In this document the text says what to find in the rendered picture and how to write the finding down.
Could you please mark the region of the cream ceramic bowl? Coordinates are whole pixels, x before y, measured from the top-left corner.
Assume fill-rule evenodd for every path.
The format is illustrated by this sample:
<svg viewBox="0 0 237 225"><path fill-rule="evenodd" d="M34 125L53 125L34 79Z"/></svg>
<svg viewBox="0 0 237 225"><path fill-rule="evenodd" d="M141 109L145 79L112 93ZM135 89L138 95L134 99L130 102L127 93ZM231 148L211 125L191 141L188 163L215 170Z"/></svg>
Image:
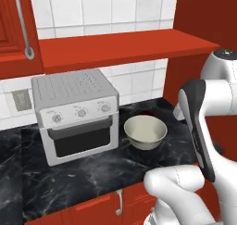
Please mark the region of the cream ceramic bowl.
<svg viewBox="0 0 237 225"><path fill-rule="evenodd" d="M158 118L138 115L126 120L124 131L132 146L148 151L161 144L168 134L168 127Z"/></svg>

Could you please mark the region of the tall red cabinet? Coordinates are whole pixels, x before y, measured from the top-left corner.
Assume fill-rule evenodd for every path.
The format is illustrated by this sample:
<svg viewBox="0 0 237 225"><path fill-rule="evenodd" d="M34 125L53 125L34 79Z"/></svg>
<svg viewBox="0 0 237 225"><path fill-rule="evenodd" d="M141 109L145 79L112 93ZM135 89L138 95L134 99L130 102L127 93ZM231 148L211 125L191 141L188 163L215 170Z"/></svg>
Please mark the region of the tall red cabinet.
<svg viewBox="0 0 237 225"><path fill-rule="evenodd" d="M237 50L237 0L178 0L174 28ZM206 59L206 54L171 58L163 97L176 105L179 89L200 77ZM208 117L206 123L212 139L224 148L224 156L237 161L237 117Z"/></svg>

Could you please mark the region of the toaster oven glass door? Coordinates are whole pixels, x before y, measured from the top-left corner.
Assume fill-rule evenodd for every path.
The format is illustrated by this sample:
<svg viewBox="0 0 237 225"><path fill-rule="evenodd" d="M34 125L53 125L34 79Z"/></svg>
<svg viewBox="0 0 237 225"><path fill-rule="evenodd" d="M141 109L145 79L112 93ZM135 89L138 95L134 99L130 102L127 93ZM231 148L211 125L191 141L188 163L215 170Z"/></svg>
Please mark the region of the toaster oven glass door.
<svg viewBox="0 0 237 225"><path fill-rule="evenodd" d="M41 128L49 166L99 154L119 146L119 113L64 129Z"/></svg>

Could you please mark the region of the red base cupboard door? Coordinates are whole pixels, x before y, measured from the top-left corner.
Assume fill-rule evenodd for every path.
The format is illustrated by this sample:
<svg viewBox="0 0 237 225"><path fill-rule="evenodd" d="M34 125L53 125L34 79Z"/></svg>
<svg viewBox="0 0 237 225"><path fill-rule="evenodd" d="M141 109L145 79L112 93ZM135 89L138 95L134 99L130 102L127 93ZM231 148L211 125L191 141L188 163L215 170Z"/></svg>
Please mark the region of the red base cupboard door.
<svg viewBox="0 0 237 225"><path fill-rule="evenodd" d="M156 199L144 189L139 182L123 190L122 225L143 225Z"/></svg>
<svg viewBox="0 0 237 225"><path fill-rule="evenodd" d="M119 225L118 196L110 193L61 211L64 225Z"/></svg>

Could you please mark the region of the silver toaster oven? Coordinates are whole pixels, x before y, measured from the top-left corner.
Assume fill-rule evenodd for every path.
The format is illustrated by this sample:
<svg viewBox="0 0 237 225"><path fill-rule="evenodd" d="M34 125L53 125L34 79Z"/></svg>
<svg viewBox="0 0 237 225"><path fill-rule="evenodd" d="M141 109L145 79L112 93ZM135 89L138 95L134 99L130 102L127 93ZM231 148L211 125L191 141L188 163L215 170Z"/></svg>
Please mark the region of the silver toaster oven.
<svg viewBox="0 0 237 225"><path fill-rule="evenodd" d="M31 85L39 130L64 129L119 112L119 92L100 69L34 77ZM108 112L101 110L104 104L111 106ZM83 118L77 115L80 109L87 111ZM55 114L62 118L58 123L52 121Z"/></svg>

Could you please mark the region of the red wall shelf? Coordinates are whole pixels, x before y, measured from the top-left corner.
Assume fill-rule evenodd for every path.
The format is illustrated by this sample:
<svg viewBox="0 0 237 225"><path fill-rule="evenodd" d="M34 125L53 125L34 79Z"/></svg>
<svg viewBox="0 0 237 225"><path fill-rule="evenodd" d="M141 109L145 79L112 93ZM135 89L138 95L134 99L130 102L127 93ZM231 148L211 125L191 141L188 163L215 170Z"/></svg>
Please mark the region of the red wall shelf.
<svg viewBox="0 0 237 225"><path fill-rule="evenodd" d="M208 54L218 48L174 29L45 39L39 45L47 74Z"/></svg>

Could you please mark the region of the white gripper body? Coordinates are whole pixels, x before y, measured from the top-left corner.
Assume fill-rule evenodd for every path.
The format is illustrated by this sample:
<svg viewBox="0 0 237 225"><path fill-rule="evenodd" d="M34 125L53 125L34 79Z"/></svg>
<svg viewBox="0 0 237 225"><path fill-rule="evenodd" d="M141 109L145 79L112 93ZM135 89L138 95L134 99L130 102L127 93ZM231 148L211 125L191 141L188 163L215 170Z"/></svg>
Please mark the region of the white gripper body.
<svg viewBox="0 0 237 225"><path fill-rule="evenodd" d="M177 104L173 109L173 115L178 121L186 120L186 108Z"/></svg>

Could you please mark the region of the grey wall socket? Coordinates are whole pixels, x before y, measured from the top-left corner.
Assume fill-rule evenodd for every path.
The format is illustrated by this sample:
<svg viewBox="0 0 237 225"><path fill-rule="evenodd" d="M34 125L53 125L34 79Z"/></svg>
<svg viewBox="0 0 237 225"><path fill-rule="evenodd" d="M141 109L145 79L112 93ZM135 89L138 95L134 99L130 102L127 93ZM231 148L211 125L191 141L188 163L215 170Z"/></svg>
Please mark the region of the grey wall socket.
<svg viewBox="0 0 237 225"><path fill-rule="evenodd" d="M31 109L31 99L27 89L12 92L17 111Z"/></svg>

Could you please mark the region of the red wall cupboard door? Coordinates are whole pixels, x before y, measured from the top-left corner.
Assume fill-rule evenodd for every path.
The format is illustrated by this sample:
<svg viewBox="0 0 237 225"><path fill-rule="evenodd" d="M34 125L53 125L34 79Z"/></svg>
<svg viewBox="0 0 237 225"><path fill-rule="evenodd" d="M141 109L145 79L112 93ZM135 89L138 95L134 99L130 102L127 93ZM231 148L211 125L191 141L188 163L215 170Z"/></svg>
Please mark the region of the red wall cupboard door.
<svg viewBox="0 0 237 225"><path fill-rule="evenodd" d="M25 43L15 0L0 0L0 80L43 74L43 61L31 0L20 0L34 59L25 57Z"/></svg>

